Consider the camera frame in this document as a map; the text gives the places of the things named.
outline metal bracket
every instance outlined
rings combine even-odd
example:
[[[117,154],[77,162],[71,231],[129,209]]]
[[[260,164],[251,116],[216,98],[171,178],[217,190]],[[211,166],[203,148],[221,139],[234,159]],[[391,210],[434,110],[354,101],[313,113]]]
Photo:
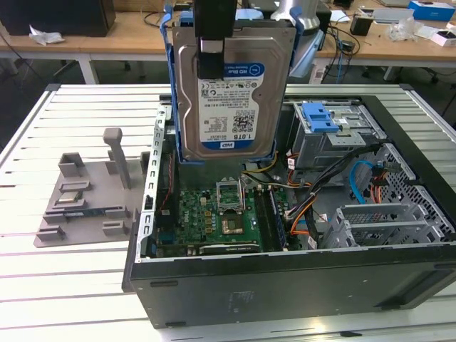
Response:
[[[168,105],[160,105],[157,109],[155,119],[154,137],[150,150],[149,164],[145,179],[144,195],[142,197],[142,210],[136,240],[135,263],[141,262],[141,241],[150,236],[153,231],[153,222],[156,210],[158,175],[160,173],[160,161],[162,157],[163,139],[165,137],[166,113],[169,111]]]

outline white paper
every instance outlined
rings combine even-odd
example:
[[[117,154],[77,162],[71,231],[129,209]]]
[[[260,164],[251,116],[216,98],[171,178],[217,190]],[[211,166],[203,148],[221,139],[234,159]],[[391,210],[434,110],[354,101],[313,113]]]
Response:
[[[331,21],[344,23],[350,21],[350,18],[340,9],[334,9],[333,11],[331,11]]]
[[[47,33],[36,30],[31,25],[29,25],[29,27],[30,34],[28,36],[38,44],[46,45],[48,43],[60,43],[62,41],[65,41],[59,32]]]
[[[414,34],[424,39],[431,39],[437,31],[439,31],[438,28],[423,25],[418,30],[415,30]]]

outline blue box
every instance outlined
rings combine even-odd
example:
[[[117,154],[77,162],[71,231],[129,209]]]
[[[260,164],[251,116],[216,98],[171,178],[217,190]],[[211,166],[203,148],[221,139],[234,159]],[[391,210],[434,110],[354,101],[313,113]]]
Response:
[[[450,21],[455,8],[445,2],[433,2],[432,5],[424,5],[418,1],[411,1],[409,9],[414,9],[413,18],[417,20]]]

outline yellow wire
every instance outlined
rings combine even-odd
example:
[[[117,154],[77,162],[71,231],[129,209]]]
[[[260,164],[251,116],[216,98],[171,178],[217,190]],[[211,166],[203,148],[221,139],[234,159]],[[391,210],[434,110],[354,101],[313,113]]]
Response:
[[[242,171],[242,173],[262,173],[264,171],[269,170],[270,168],[272,168],[276,164],[276,162],[277,162],[277,154],[278,153],[279,153],[278,151],[276,151],[274,153],[274,159],[272,160],[272,163],[269,166],[263,167],[261,169],[245,170],[245,171]]]

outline sticker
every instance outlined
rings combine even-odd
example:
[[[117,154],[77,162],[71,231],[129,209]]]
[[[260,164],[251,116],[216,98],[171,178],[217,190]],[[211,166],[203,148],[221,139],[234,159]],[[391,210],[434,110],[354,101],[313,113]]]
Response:
[[[200,80],[199,139],[212,150],[246,148],[257,132],[259,105],[253,92],[262,85],[261,63],[228,63],[224,80]]]
[[[67,212],[67,213],[63,213],[63,216],[65,216],[65,217],[84,216],[84,213],[83,212]]]
[[[221,142],[220,150],[223,150],[224,148],[234,148],[234,141]]]
[[[288,158],[288,168],[294,170],[294,158]]]
[[[345,120],[344,118],[341,118],[341,119],[336,119],[336,118],[334,118],[334,119],[333,119],[333,122],[334,122],[336,125],[348,125],[348,121]]]
[[[316,241],[310,235],[307,240],[307,243],[309,244],[309,247],[311,247],[312,249],[316,249]]]

